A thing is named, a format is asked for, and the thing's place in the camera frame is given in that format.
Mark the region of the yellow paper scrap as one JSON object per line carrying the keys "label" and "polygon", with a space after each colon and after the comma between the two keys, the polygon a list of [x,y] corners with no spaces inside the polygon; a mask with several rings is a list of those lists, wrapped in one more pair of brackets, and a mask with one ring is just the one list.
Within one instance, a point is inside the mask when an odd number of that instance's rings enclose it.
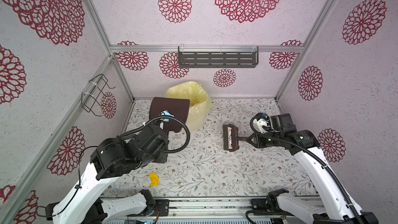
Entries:
{"label": "yellow paper scrap", "polygon": [[159,185],[160,178],[158,177],[158,175],[156,173],[150,172],[148,177],[151,180],[150,187],[154,187],[154,186],[158,186]]}

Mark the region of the bin with yellow-green bag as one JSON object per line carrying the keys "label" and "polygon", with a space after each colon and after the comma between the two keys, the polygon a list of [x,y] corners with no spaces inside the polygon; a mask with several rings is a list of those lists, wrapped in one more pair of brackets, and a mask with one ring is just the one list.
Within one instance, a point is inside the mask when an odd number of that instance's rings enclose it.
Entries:
{"label": "bin with yellow-green bag", "polygon": [[212,100],[204,87],[197,82],[186,82],[169,88],[165,96],[190,101],[186,125],[190,132],[197,131],[204,123],[211,109]]}

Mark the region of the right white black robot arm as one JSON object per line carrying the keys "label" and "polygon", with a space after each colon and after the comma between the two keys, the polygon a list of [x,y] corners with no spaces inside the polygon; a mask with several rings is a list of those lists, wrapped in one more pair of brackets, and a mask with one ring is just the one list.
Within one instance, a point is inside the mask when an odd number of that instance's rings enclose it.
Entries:
{"label": "right white black robot arm", "polygon": [[377,224],[374,213],[365,212],[351,197],[330,167],[314,134],[298,131],[289,114],[268,116],[258,113],[249,122],[254,132],[249,144],[255,148],[283,147],[305,169],[320,203],[294,196],[285,189],[268,194],[268,214],[284,212],[306,224]]}

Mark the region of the light blue paper scrap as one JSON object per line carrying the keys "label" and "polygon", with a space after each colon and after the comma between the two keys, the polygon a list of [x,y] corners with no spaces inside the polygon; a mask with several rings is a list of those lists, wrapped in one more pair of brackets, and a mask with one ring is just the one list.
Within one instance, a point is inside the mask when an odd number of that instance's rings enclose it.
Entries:
{"label": "light blue paper scrap", "polygon": [[167,110],[162,111],[162,112],[160,113],[160,115],[161,115],[161,116],[170,116],[170,117],[174,117],[174,115],[170,114],[169,111],[167,111]]}

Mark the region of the dark brown plastic dustpan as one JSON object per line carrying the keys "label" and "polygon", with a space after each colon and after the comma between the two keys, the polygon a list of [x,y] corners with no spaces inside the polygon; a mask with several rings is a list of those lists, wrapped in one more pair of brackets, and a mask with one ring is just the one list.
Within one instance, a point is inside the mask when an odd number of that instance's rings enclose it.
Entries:
{"label": "dark brown plastic dustpan", "polygon": [[[186,123],[189,115],[190,101],[188,99],[172,99],[165,97],[154,97],[149,110],[149,119],[159,116],[162,111],[169,111],[175,118]],[[163,130],[178,133],[182,130],[182,125],[175,120],[164,119]]]}

